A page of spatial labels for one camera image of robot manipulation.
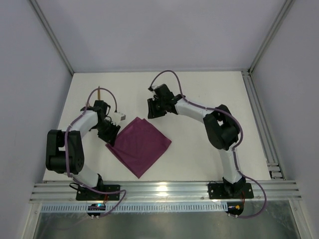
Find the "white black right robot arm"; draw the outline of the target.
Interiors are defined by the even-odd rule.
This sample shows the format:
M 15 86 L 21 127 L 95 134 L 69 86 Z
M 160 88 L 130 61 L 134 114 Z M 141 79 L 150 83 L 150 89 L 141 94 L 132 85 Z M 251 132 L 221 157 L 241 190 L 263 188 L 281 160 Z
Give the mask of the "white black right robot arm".
M 210 144 L 218 149 L 223 166 L 225 192 L 233 196 L 244 186 L 246 180 L 239 172 L 234 147 L 239 141 L 240 127 L 225 105 L 216 108 L 193 103 L 182 94 L 174 95 L 166 84 L 149 87 L 153 97 L 148 99 L 148 118 L 155 119 L 167 113 L 182 115 L 204 124 Z

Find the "purple cloth napkin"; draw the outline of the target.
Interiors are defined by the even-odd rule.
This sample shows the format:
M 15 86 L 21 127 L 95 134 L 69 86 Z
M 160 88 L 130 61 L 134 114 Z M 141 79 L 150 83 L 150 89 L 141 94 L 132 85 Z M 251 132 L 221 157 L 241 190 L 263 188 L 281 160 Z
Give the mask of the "purple cloth napkin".
M 155 126 L 136 117 L 117 135 L 115 144 L 106 144 L 106 147 L 137 178 L 141 178 L 170 145 L 171 140 Z

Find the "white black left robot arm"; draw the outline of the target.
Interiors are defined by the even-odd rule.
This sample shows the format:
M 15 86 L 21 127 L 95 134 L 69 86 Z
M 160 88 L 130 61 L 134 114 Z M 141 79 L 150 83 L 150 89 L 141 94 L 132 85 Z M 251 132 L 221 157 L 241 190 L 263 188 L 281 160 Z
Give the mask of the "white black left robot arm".
M 102 176 L 85 164 L 82 139 L 95 129 L 100 140 L 115 145 L 120 122 L 126 115 L 118 111 L 111 113 L 110 109 L 105 101 L 96 100 L 93 106 L 83 107 L 66 129 L 50 130 L 46 142 L 46 169 L 65 174 L 83 188 L 104 191 Z

